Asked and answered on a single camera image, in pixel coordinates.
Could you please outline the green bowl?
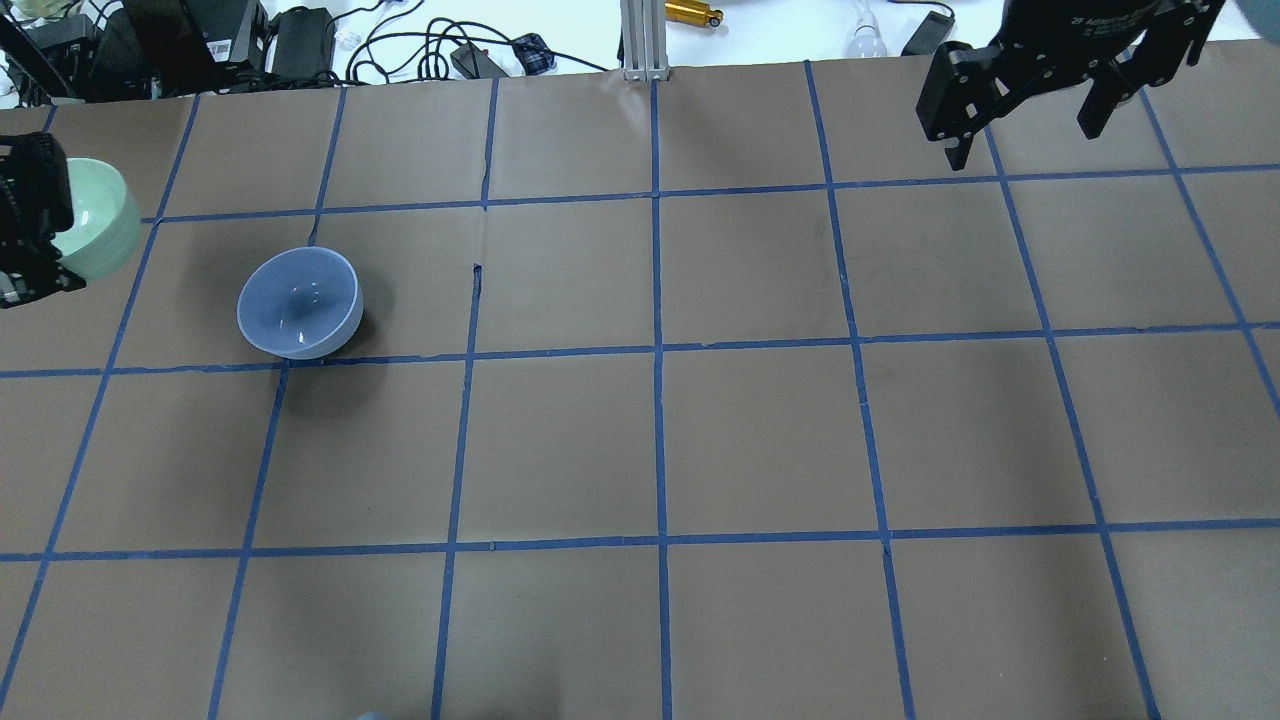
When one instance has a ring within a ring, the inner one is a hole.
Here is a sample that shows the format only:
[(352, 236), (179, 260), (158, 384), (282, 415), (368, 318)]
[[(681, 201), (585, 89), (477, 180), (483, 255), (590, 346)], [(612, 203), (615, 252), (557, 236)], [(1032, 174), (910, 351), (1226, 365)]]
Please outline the green bowl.
[(141, 213), (124, 176), (91, 158), (68, 160), (72, 223), (54, 236), (60, 264), (86, 283), (124, 266), (140, 243)]

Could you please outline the aluminium frame post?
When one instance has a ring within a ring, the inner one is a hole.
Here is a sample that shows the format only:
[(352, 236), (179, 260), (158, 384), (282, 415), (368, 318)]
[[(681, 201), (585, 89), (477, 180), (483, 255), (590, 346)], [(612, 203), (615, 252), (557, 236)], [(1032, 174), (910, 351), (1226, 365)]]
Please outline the aluminium frame post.
[(666, 3), (622, 0), (620, 3), (622, 60), (626, 81), (662, 82), (669, 79), (666, 47)]

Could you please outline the white light bulb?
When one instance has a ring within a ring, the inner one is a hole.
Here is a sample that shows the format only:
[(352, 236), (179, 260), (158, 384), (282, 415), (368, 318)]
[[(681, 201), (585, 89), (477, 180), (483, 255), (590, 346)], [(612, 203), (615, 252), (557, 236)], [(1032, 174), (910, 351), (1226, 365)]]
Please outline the white light bulb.
[(845, 56), (854, 59), (884, 58), (888, 49), (881, 26), (869, 1), (851, 1), (851, 23)]

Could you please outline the black power adapter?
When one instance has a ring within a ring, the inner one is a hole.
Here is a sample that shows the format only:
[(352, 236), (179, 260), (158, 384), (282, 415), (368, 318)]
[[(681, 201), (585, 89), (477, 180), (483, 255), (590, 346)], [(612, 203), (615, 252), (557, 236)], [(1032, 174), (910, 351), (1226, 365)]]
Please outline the black power adapter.
[(271, 31), (270, 72), (283, 79), (307, 79), (332, 69), (335, 27), (325, 8), (296, 6), (276, 14)]

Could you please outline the blue bowl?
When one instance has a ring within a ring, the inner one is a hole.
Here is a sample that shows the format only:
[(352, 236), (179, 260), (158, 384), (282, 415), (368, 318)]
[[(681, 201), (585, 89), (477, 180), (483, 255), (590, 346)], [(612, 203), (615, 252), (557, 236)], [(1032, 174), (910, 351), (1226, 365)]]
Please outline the blue bowl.
[(250, 275), (236, 320), (253, 347), (305, 361), (347, 345), (364, 307), (364, 287), (349, 260), (332, 249), (308, 246), (280, 252)]

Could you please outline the yellow cylindrical tool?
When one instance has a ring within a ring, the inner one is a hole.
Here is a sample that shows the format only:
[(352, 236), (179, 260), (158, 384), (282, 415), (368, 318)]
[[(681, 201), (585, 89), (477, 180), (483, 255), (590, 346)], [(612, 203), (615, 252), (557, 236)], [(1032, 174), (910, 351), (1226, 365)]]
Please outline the yellow cylindrical tool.
[(709, 3), (695, 0), (664, 1), (666, 19), (698, 28), (718, 28), (724, 20), (724, 13)]

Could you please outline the brown paper table cover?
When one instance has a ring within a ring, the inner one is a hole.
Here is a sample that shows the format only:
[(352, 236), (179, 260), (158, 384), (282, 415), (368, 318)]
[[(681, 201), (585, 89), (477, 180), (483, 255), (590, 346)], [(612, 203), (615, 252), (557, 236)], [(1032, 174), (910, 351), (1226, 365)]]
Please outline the brown paper table cover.
[(3, 314), (3, 716), (1275, 719), (1277, 49), (960, 174), (925, 68), (4, 111), (143, 220)]

